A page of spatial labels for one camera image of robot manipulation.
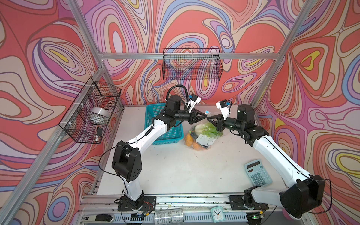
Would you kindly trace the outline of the green lettuce leaf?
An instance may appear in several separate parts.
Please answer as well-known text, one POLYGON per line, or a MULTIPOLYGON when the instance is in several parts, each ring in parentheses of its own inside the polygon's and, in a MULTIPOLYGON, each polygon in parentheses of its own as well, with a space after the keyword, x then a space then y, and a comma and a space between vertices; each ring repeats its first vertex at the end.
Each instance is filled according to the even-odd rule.
POLYGON ((205 135, 207 137, 218 138, 223 136, 223 132, 217 131, 217 128, 211 123, 199 124, 194 128, 197 136, 205 135))

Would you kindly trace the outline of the clear zip top bag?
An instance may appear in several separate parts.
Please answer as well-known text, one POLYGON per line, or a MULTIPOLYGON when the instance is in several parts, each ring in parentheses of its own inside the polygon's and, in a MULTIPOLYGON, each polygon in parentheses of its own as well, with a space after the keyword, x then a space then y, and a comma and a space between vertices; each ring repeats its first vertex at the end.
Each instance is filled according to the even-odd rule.
POLYGON ((196 142, 194 144, 194 148, 190 148, 190 149, 193 149, 193 150, 196 150, 196 151, 203 151, 203 150, 208 150, 210 149, 213 144, 221 137, 218 137, 218 138, 212 138, 212 137, 207 137, 205 135, 200 135, 200 136, 197 136, 196 133, 194 132, 194 128, 196 125, 199 125, 199 124, 205 124, 205 123, 208 123, 208 121, 205 119, 205 120, 202 120, 200 121, 199 123, 195 124, 194 126, 192 126, 192 128, 189 130, 188 133, 191 134, 191 136, 193 137, 194 141, 196 142))

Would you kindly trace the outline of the brown potato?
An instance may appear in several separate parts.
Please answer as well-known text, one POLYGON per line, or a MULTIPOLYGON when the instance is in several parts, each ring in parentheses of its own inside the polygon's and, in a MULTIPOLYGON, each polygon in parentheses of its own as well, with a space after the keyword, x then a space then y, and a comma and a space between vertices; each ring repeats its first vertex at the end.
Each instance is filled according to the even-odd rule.
POLYGON ((184 141, 185 145, 187 147, 190 147, 190 148, 194 148, 194 144, 196 143, 193 139, 193 137, 191 136, 190 133, 188 133, 185 137, 185 141, 184 141))

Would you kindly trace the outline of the teal plastic basket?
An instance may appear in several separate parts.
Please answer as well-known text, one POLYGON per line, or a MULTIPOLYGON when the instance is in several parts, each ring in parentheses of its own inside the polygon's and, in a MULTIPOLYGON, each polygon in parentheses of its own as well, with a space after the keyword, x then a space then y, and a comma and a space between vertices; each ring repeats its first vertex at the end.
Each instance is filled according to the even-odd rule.
MULTIPOLYGON (((145 108, 145 122, 144 128, 148 128, 153 123, 156 125, 157 122, 152 122, 155 120, 155 117, 158 116, 165 107, 165 103, 151 104, 147 105, 145 108)), ((182 124, 179 121, 176 121, 175 125, 169 128, 165 124, 165 133, 159 136, 152 145, 164 145, 164 144, 173 144, 178 143, 184 138, 184 132, 182 124)))

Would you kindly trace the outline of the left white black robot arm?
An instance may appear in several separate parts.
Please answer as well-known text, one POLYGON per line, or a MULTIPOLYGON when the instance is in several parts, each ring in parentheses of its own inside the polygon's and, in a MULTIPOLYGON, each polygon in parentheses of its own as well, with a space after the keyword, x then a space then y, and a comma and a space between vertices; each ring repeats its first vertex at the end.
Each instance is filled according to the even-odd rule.
POLYGON ((195 105, 201 98, 195 94, 187 97, 185 106, 181 109, 182 98, 171 95, 167 98, 165 107, 152 119, 151 124, 135 138, 117 143, 112 159, 112 169, 123 179, 125 194, 121 197, 119 206, 130 211, 139 211, 144 202, 144 192, 140 187, 138 176, 142 171, 142 154, 175 125, 187 121, 190 125, 207 118, 207 115, 195 105))

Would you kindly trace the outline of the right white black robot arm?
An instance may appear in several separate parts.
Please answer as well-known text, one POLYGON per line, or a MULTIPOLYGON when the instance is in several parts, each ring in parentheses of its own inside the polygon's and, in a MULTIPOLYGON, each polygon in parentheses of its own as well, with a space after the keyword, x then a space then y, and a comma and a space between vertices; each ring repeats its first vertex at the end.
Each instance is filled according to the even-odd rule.
POLYGON ((255 122, 255 111, 250 105, 238 105, 237 116, 230 116, 232 104, 224 99, 216 103, 220 114, 208 117, 217 131, 234 131, 248 145, 261 153, 281 176, 286 188, 271 189, 258 184, 244 191, 243 205, 254 208, 270 204, 285 209, 295 219, 301 219, 323 201, 325 179, 299 166, 276 144, 270 134, 255 122))

